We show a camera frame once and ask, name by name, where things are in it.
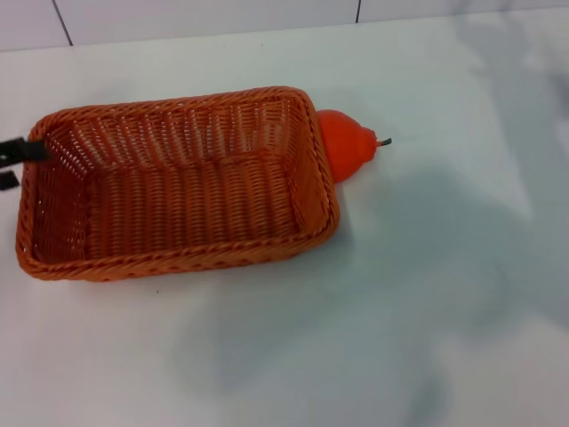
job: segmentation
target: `orange wicker basket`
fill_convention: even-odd
[[[289,258],[340,210],[309,97],[288,87],[67,109],[29,135],[16,252],[36,278],[108,281]]]

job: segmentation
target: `white table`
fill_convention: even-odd
[[[0,54],[0,140],[58,109],[305,89],[394,144],[289,262],[92,284],[18,267],[4,426],[569,420],[569,9]]]

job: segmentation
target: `basket rim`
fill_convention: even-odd
[[[247,250],[262,248],[264,246],[287,246],[296,244],[301,241],[323,239],[326,240],[332,235],[340,220],[340,208],[338,200],[336,199],[335,189],[333,185],[332,174],[328,165],[328,160],[325,154],[324,144],[320,135],[320,127],[317,121],[317,113],[314,105],[308,95],[301,89],[289,86],[270,86],[256,89],[249,89],[245,91],[237,91],[232,93],[216,93],[212,95],[201,95],[195,97],[176,98],[163,101],[137,101],[125,102],[118,104],[108,105],[95,105],[85,106],[76,109],[63,109],[59,112],[52,113],[49,116],[42,118],[37,122],[36,126],[31,130],[29,139],[36,141],[49,131],[54,125],[60,125],[64,122],[73,122],[77,116],[85,118],[85,112],[89,116],[101,118],[101,115],[109,114],[111,117],[116,115],[125,116],[132,108],[139,109],[143,107],[146,109],[147,114],[151,112],[167,113],[175,111],[186,102],[195,103],[196,101],[204,100],[204,107],[208,107],[212,103],[215,105],[223,105],[224,99],[231,99],[236,94],[247,93],[248,95],[255,95],[259,100],[266,99],[270,96],[283,96],[291,98],[291,95],[298,98],[305,107],[309,128],[311,131],[312,146],[317,160],[318,168],[315,169],[315,179],[318,181],[319,191],[325,194],[324,216],[322,223],[316,231],[297,232],[285,237],[276,238],[263,238],[252,239],[234,242],[220,242],[213,244],[205,244],[200,246],[188,246],[178,249],[165,249],[160,251],[153,251],[144,254],[126,254],[118,256],[106,256],[101,258],[94,258],[90,260],[75,260],[68,262],[41,262],[33,256],[32,250],[26,250],[26,246],[31,249],[31,244],[34,236],[34,214],[36,209],[36,173],[37,165],[26,164],[24,167],[22,177],[22,191],[20,199],[20,210],[18,214],[18,228],[16,233],[16,253],[19,264],[28,274],[34,277],[42,278],[45,272],[64,275],[66,272],[71,274],[76,270],[85,273],[90,269],[112,268],[114,266],[123,266],[125,264],[139,264],[141,262],[159,261],[170,258],[178,257],[191,257],[199,256],[201,254],[223,254],[229,253],[234,250]]]

